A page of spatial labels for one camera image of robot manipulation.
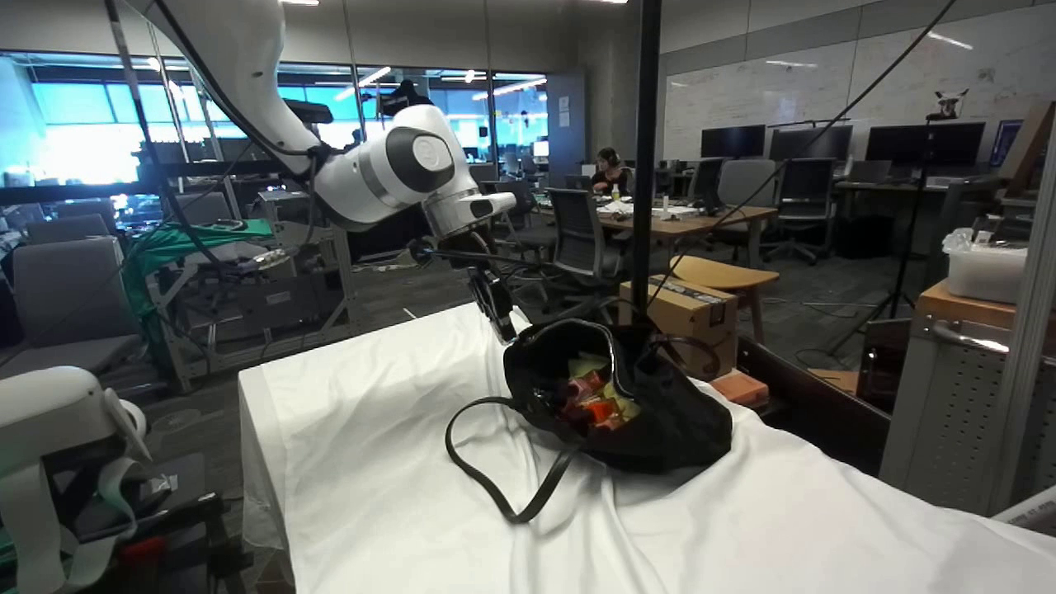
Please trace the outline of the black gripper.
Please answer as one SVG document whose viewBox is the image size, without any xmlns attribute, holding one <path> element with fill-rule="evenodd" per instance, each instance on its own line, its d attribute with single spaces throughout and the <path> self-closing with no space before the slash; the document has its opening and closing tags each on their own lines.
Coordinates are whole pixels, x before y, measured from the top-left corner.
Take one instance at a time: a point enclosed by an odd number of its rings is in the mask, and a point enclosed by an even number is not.
<svg viewBox="0 0 1056 594">
<path fill-rule="evenodd" d="M 453 233 L 442 244 L 442 253 L 453 269 L 470 272 L 470 287 L 475 294 L 479 311 L 488 318 L 492 330 L 503 339 L 515 339 L 512 296 L 497 274 L 495 240 L 484 230 Z"/>
</svg>

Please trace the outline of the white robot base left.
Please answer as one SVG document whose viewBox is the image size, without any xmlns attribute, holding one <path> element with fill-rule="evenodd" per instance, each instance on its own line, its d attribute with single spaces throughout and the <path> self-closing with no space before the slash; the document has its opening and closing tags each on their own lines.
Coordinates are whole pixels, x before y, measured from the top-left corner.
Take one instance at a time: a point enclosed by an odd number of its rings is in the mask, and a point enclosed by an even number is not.
<svg viewBox="0 0 1056 594">
<path fill-rule="evenodd" d="M 89 490 L 118 525 L 79 537 L 58 517 L 53 468 L 63 456 L 111 447 Z M 147 467 L 144 414 L 84 366 L 42 366 L 0 379 L 0 523 L 14 544 L 17 594 L 89 586 L 139 527 L 121 482 Z"/>
</svg>

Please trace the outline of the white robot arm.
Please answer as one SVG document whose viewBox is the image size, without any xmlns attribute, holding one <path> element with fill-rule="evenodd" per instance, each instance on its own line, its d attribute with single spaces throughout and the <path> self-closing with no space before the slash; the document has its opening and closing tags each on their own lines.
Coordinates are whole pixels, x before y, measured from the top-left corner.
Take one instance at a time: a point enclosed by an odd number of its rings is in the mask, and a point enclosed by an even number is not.
<svg viewBox="0 0 1056 594">
<path fill-rule="evenodd" d="M 282 0 L 128 0 L 202 76 L 209 98 L 349 230 L 409 209 L 426 215 L 447 260 L 503 339 L 515 337 L 512 294 L 495 272 L 488 220 L 515 209 L 512 192 L 482 192 L 439 107 L 404 107 L 352 150 L 325 142 L 282 97 Z"/>
</svg>

